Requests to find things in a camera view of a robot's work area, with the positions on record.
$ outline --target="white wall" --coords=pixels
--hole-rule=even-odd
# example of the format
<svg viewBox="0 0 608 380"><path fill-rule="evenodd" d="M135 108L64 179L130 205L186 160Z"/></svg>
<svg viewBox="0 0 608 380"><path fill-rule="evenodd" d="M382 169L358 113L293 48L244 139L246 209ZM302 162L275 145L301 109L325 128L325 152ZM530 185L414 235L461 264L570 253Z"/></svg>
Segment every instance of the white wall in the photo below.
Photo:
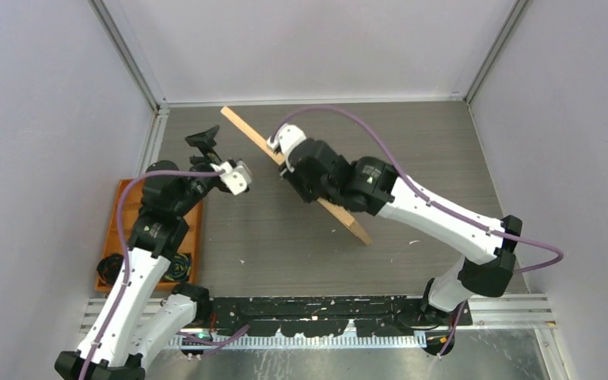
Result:
<svg viewBox="0 0 608 380"><path fill-rule="evenodd" d="M59 378L151 117L86 0L0 2L0 380Z"/></svg>
<svg viewBox="0 0 608 380"><path fill-rule="evenodd" d="M503 211L567 251L527 280L579 378L608 378L608 2L533 1L473 112Z"/></svg>
<svg viewBox="0 0 608 380"><path fill-rule="evenodd" d="M152 87L207 102L461 97L514 0L106 2Z"/></svg>

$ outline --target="gray wall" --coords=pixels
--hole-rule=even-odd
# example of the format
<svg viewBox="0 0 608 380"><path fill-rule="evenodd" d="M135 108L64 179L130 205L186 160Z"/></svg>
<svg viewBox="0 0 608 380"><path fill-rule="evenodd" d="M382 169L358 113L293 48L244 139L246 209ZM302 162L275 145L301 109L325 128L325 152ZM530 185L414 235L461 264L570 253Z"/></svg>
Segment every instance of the gray wall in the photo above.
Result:
<svg viewBox="0 0 608 380"><path fill-rule="evenodd" d="M461 97L513 4L106 2L169 102Z"/></svg>
<svg viewBox="0 0 608 380"><path fill-rule="evenodd" d="M150 121L86 0L0 2L0 380L58 378Z"/></svg>
<svg viewBox="0 0 608 380"><path fill-rule="evenodd" d="M534 1L473 112L503 210L567 251L527 282L549 295L579 377L608 378L608 2Z"/></svg>

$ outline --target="wooden block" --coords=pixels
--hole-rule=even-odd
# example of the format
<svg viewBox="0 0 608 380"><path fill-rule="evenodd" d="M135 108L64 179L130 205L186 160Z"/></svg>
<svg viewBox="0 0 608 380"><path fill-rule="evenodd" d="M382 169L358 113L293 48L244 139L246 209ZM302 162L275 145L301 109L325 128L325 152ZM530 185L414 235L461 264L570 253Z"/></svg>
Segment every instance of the wooden block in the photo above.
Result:
<svg viewBox="0 0 608 380"><path fill-rule="evenodd" d="M106 235L106 241L104 243L104 252L101 258L107 257L113 253L122 254L122 248L120 247L120 239L117 233L117 201L120 198L120 194L127 187L130 180L120 180L117 188L116 198L113 201L113 211L111 214L111 222L108 225L108 233ZM125 199L122 218L124 226L124 235L128 239L131 234L131 227L139 216L139 208L141 207L141 197L143 196L143 182L133 187L127 198ZM189 254L192 260L192 269L190 270L190 276L188 282L195 283L197 280L197 268L200 262L200 250L201 250L201 223L203 214L203 202L199 202L193 209L190 210L185 216L185 222L188 223L190 229L185 234L183 242L180 244L178 252L181 254ZM171 291L177 283L169 281L160 281L156 286L156 291ZM94 282L94 289L102 293L108 293L111 291L111 286L106 285L99 275Z"/></svg>
<svg viewBox="0 0 608 380"><path fill-rule="evenodd" d="M255 131L252 127L250 127L248 123L246 123L229 107L223 107L220 110L220 113L222 113L230 122L232 122L232 124L234 124L239 131L243 132L246 137L253 141L255 145L262 149L263 152L271 157L277 165L281 165L285 162L285 157L282 154L274 154L274 152L269 150L267 147L267 140L257 133L257 131ZM355 220L350 212L346 211L343 207L337 206L336 204L331 204L325 199L318 199L318 203L325 207L325 209L327 209L330 214L334 215L335 218L339 219L341 224L348 228L348 230L357 236L363 243L367 245L371 244L371 237L360 225L360 223Z"/></svg>

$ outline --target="robotic arm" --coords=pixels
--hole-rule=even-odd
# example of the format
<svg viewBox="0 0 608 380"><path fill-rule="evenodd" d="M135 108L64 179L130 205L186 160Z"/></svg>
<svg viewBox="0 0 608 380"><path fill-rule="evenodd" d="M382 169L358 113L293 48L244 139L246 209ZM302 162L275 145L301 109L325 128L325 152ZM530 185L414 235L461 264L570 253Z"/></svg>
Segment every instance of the robotic arm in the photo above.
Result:
<svg viewBox="0 0 608 380"><path fill-rule="evenodd" d="M412 182L428 201L414 194L389 163L373 157L348 162L326 142L308 139L301 129L284 124L268 141L269 148L286 161L281 176L307 202L323 198L349 211L366 212L397 220L452 246L460 259L444 275L431 279L421 306L433 324L444 323L453 310L471 295L500 297L512 277L516 243L491 230L520 235L522 222L514 216L489 218L460 207ZM431 203L437 202L460 215L490 226L487 233L455 218Z"/></svg>
<svg viewBox="0 0 608 380"><path fill-rule="evenodd" d="M192 157L191 172L220 172L217 177L148 177L143 184L139 217L131 227L127 245L130 275L126 290L119 296L124 282L124 266L118 275L97 321L76 351L64 351L55 369L65 380L76 380L86 366L82 380L143 380L148 366L178 331L193 321L206 319L211 313L208 290L190 283L179 283L166 304L143 326L140 317L159 279L169 268L188 232L183 217L213 188L234 195L249 190L252 175L242 161L221 161L213 150L219 127L188 136L190 146L202 157ZM148 172L177 170L171 161L154 163ZM117 303L114 313L113 305ZM107 328L101 343L94 341L105 322Z"/></svg>

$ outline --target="wooden stick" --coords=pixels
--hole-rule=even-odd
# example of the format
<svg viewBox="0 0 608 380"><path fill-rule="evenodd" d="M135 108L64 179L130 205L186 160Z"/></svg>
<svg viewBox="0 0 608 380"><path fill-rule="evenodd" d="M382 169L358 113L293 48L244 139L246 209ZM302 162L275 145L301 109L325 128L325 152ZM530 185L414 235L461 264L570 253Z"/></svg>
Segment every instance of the wooden stick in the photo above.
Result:
<svg viewBox="0 0 608 380"><path fill-rule="evenodd" d="M246 137L248 137L251 141L255 143L263 152L265 152L269 157L274 160L277 165L281 165L285 162L285 157L282 154L274 154L269 148L267 148L267 140L264 139L257 131L255 131L252 127L248 125L239 115L234 113L228 107L223 107L220 110L222 113L239 131L243 132ZM345 209L339 207L335 204L331 204L325 199L318 199L318 203L323 205L330 214L334 215L335 218L339 219L341 224L343 224L346 228L348 228L351 233L357 236L363 243L369 245L371 244L371 237L364 230L364 228L358 223L357 220Z"/></svg>

